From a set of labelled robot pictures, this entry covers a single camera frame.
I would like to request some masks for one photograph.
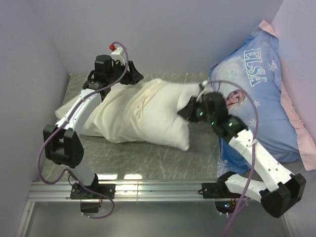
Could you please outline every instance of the cartoon girl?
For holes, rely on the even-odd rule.
[[[226,107],[228,110],[233,109],[239,106],[245,99],[245,93],[241,90],[234,90],[226,97]]]

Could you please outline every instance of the glass panel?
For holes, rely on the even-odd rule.
[[[27,237],[217,237],[227,223],[214,202],[118,202],[103,221],[80,215],[79,203],[37,203]],[[283,218],[252,202],[235,220],[229,237],[287,237]]]

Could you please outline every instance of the printed character face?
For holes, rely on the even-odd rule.
[[[232,105],[237,103],[244,97],[244,93],[241,90],[234,90],[226,98],[226,105]]]

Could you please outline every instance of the blue pillowcase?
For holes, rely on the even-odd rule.
[[[255,101],[259,114],[257,139],[280,162],[300,159],[297,136],[281,103],[281,70],[278,39],[257,27],[247,40],[220,64],[210,69],[209,80],[228,80],[240,85]],[[235,86],[213,84],[226,98],[229,113],[254,131],[256,119],[249,100]],[[222,138],[217,176],[227,171],[243,174],[250,164]]]

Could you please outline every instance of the pink fabric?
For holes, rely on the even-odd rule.
[[[262,21],[259,27],[268,32],[269,34],[277,37],[273,27],[266,21]],[[281,82],[281,105],[283,106],[290,123],[295,128],[297,134],[298,149],[302,158],[303,165],[307,171],[316,170],[316,146],[304,127],[304,123],[300,120],[300,117],[293,107],[292,100],[289,97],[283,82]]]

